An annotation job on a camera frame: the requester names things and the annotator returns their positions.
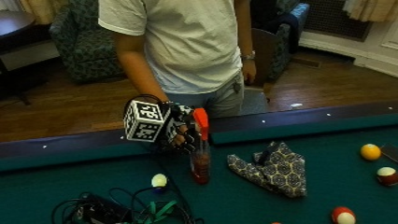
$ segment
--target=white t-shirt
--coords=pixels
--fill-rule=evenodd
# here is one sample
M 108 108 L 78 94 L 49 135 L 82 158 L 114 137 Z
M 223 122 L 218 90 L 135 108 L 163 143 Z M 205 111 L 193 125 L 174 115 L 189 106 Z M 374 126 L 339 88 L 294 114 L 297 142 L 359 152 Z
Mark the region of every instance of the white t-shirt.
M 98 24 L 145 35 L 165 92 L 215 91 L 241 69 L 234 0 L 100 0 Z

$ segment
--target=jeans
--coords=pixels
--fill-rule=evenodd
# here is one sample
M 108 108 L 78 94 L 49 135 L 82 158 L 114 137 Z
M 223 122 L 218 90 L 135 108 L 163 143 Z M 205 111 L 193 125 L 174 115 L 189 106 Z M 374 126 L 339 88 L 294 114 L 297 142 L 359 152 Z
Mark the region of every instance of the jeans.
M 166 93 L 169 100 L 189 105 L 194 108 L 203 108 L 209 119 L 237 116 L 243 100 L 243 77 L 238 73 L 218 90 L 202 94 L 174 94 Z

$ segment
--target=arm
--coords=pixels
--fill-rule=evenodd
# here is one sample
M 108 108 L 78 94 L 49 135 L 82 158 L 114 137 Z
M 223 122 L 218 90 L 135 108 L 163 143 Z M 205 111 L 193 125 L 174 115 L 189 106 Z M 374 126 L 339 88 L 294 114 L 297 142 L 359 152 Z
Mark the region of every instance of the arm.
M 253 52 L 250 0 L 234 0 L 234 8 L 237 16 L 237 44 L 241 55 L 249 55 Z M 254 60 L 242 61 L 241 70 L 246 83 L 253 83 L 255 79 Z
M 114 33 L 113 38 L 118 60 L 138 93 L 151 94 L 167 101 L 143 56 L 143 35 Z

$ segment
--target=curtain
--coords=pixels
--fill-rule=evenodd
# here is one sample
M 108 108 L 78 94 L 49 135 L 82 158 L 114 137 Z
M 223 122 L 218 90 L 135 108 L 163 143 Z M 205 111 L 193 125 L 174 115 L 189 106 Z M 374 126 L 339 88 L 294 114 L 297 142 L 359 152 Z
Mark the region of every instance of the curtain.
M 359 21 L 395 21 L 398 0 L 346 0 L 343 10 Z
M 20 0 L 25 12 L 36 17 L 36 24 L 50 24 L 68 0 Z
M 0 10 L 20 11 L 22 10 L 18 0 L 0 0 Z

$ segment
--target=yellow billiard ball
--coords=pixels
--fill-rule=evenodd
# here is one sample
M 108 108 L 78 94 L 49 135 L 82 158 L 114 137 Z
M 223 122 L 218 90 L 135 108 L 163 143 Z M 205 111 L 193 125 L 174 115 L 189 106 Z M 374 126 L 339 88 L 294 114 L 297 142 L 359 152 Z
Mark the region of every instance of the yellow billiard ball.
M 364 144 L 360 147 L 360 156 L 367 161 L 375 161 L 382 156 L 382 150 L 380 148 L 374 144 Z

